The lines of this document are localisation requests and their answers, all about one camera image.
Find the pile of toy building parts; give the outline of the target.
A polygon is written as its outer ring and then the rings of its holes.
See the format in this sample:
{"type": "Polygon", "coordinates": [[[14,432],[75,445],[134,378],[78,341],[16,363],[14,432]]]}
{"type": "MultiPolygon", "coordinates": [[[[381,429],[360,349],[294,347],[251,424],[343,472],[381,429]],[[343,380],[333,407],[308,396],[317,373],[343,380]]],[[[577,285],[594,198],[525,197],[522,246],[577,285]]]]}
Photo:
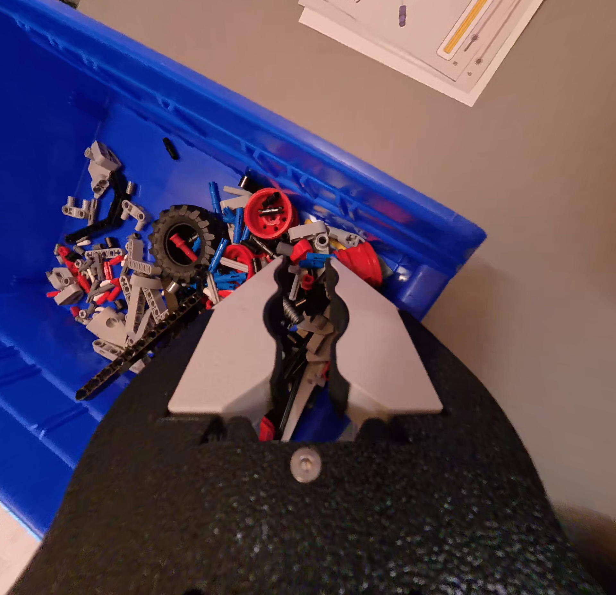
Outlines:
{"type": "MultiPolygon", "coordinates": [[[[204,294],[205,310],[181,334],[189,328],[195,329],[197,320],[204,321],[204,328],[197,332],[197,346],[214,306],[273,260],[283,258],[283,268],[275,274],[280,288],[266,305],[264,315],[266,326],[275,337],[278,354],[270,381],[269,411],[256,426],[241,416],[225,421],[215,415],[175,416],[168,408],[167,411],[177,418],[210,417],[205,433],[208,442],[214,438],[231,440],[235,429],[242,431],[238,433],[240,438],[287,442],[307,411],[312,394],[326,393],[334,409],[328,383],[335,334],[329,320],[330,296],[325,273],[327,261],[335,258],[335,252],[353,247],[348,240],[343,249],[332,250],[331,240],[341,243],[352,234],[345,231],[343,235],[332,234],[328,224],[316,221],[300,224],[297,214],[297,224],[280,238],[258,238],[246,226],[243,213],[250,196],[266,188],[250,191],[243,185],[245,182],[254,184],[244,176],[241,185],[224,187],[226,193],[235,193],[235,197],[226,200],[220,199],[217,183],[208,184],[212,209],[205,209],[221,218],[226,237],[221,239],[208,267],[197,271],[193,282],[176,283],[162,276],[150,252],[149,241],[152,223],[158,218],[152,221],[145,208],[134,203],[134,183],[128,181],[131,199],[122,203],[124,221],[119,228],[74,245],[55,246],[54,255],[60,265],[46,272],[52,286],[47,296],[52,296],[58,306],[68,307],[75,322],[94,335],[93,349],[107,359],[107,366],[195,292],[204,294]]],[[[66,216],[87,220],[86,227],[107,216],[113,197],[109,185],[101,198],[93,196],[81,201],[80,206],[74,204],[75,198],[68,197],[62,211],[66,216]]],[[[165,348],[171,347],[181,334],[165,348]]],[[[143,372],[165,348],[156,355],[149,353],[129,371],[143,372]]],[[[169,400],[194,351],[187,356],[186,364],[179,364],[178,368],[171,365],[179,380],[173,382],[169,400]]]]}

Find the black toy tyre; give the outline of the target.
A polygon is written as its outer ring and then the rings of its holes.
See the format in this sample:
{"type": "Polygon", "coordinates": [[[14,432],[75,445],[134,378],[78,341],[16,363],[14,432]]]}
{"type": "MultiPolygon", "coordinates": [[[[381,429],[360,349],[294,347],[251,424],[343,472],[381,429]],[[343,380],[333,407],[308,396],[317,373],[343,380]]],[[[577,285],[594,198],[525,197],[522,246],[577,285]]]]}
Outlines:
{"type": "Polygon", "coordinates": [[[208,267],[226,230],[221,218],[195,205],[173,205],[152,223],[150,252],[161,275],[189,284],[208,267]]]}

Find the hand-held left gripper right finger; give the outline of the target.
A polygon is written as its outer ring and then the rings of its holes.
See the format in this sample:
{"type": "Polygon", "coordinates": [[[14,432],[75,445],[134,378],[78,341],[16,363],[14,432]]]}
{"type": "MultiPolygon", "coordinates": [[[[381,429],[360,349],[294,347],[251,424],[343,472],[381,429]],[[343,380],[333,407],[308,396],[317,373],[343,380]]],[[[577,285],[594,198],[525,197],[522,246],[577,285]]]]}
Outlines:
{"type": "Polygon", "coordinates": [[[369,419],[437,414],[443,405],[396,308],[337,258],[326,264],[334,328],[328,391],[356,426],[369,419]]]}

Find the blue plastic bin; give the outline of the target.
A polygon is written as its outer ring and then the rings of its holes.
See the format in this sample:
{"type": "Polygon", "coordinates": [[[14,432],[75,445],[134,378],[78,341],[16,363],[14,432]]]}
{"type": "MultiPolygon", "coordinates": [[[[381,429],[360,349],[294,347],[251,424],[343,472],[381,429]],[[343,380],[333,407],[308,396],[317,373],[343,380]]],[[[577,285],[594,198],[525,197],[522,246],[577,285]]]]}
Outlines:
{"type": "Polygon", "coordinates": [[[358,229],[394,271],[386,296],[422,319],[485,241],[478,225],[249,99],[58,0],[1,0],[1,505],[41,539],[96,427],[130,382],[78,402],[103,359],[58,306],[46,272],[81,228],[86,148],[119,157],[157,217],[211,209],[244,175],[279,185],[300,216],[358,229]],[[166,152],[169,137],[180,160],[166,152]]]}

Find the long black toy beam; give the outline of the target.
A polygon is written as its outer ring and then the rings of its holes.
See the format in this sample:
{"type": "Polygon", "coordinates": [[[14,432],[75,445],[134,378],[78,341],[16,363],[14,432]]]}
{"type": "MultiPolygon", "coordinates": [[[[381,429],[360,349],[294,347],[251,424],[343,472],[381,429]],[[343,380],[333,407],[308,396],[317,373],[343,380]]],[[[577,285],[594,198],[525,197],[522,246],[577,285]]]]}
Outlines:
{"type": "Polygon", "coordinates": [[[146,355],[149,353],[156,355],[164,349],[205,310],[204,298],[203,293],[197,292],[185,298],[174,313],[157,323],[153,329],[145,333],[144,337],[126,348],[115,360],[79,388],[74,395],[75,400],[92,399],[146,355]]]}

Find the black bent toy beam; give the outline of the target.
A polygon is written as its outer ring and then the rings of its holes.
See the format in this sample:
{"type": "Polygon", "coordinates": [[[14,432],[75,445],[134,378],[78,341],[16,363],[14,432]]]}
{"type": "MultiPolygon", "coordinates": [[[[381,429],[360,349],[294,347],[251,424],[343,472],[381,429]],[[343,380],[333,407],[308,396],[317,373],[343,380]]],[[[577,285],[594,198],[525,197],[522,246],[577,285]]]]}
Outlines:
{"type": "Polygon", "coordinates": [[[83,227],[73,233],[65,234],[64,242],[68,245],[74,245],[83,239],[105,234],[119,228],[124,221],[121,218],[121,214],[124,211],[122,203],[125,200],[131,199],[131,195],[127,192],[127,186],[128,181],[122,172],[115,171],[112,173],[110,176],[110,187],[113,190],[114,197],[107,216],[94,222],[92,225],[83,227]]]}

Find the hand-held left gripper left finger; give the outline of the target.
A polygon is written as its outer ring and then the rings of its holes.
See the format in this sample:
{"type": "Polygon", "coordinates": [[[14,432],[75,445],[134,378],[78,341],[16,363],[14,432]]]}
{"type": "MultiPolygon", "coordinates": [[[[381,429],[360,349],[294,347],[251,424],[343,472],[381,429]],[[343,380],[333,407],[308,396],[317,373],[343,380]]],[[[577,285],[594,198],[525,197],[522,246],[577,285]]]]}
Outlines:
{"type": "Polygon", "coordinates": [[[277,345],[266,326],[268,302],[280,288],[273,260],[214,306],[167,408],[175,416],[245,417],[256,426],[271,407],[277,345]]]}

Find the grey curved toy panel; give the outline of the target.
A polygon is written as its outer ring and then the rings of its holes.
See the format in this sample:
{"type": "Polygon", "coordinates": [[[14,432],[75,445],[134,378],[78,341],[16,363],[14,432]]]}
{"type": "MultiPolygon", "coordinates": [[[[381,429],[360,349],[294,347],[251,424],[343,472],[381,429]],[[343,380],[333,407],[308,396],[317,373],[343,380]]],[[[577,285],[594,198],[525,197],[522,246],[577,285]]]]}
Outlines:
{"type": "Polygon", "coordinates": [[[112,173],[121,168],[122,164],[113,151],[97,140],[86,148],[84,156],[89,160],[88,173],[93,196],[99,199],[108,189],[112,173]]]}

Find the building instruction booklet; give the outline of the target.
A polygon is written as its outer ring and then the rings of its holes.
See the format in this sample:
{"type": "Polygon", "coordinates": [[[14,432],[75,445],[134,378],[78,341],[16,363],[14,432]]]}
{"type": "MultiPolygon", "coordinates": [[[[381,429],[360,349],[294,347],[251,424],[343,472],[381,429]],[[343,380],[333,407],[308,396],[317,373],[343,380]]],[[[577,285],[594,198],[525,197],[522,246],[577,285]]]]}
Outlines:
{"type": "Polygon", "coordinates": [[[299,21],[473,106],[543,1],[299,0],[299,21]]]}

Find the red toy wheel rim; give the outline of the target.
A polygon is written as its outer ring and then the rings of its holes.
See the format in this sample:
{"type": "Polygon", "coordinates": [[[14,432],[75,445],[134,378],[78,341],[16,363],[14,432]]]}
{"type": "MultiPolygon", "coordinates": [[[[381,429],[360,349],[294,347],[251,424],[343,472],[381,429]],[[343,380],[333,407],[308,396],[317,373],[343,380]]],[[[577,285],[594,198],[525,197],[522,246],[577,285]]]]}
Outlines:
{"type": "Polygon", "coordinates": [[[381,261],[369,242],[362,242],[357,246],[338,250],[335,257],[354,274],[375,289],[379,289],[383,282],[381,261]]]}
{"type": "Polygon", "coordinates": [[[244,222],[250,232],[263,240],[274,240],[297,224],[290,199],[276,188],[253,193],[244,207],[244,222]]]}

